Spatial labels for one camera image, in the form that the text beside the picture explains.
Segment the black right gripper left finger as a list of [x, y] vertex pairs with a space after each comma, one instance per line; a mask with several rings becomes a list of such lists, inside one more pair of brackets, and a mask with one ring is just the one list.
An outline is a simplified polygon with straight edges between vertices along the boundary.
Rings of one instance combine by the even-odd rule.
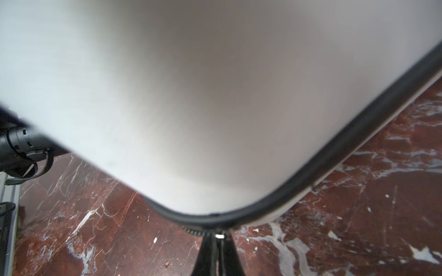
[[216, 237], [205, 236], [191, 276], [216, 276], [218, 245]]

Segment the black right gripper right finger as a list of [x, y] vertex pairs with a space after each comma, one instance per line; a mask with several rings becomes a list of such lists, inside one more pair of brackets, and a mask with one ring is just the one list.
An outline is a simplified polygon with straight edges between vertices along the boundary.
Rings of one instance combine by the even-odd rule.
[[230, 232], [218, 238], [218, 273], [220, 276], [245, 276], [236, 244]]

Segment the white hard-shell suitcase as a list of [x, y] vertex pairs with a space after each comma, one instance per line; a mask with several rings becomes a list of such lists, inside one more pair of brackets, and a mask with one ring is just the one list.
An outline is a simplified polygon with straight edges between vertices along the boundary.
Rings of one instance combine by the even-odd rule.
[[1, 2], [1, 106], [184, 225], [281, 215], [441, 74], [440, 1]]

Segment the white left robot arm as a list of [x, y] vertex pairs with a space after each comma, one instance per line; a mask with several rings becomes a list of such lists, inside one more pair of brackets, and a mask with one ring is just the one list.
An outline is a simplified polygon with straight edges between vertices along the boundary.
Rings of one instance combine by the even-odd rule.
[[57, 156], [69, 151], [1, 108], [1, 172], [5, 186], [16, 186], [39, 178], [52, 168]]

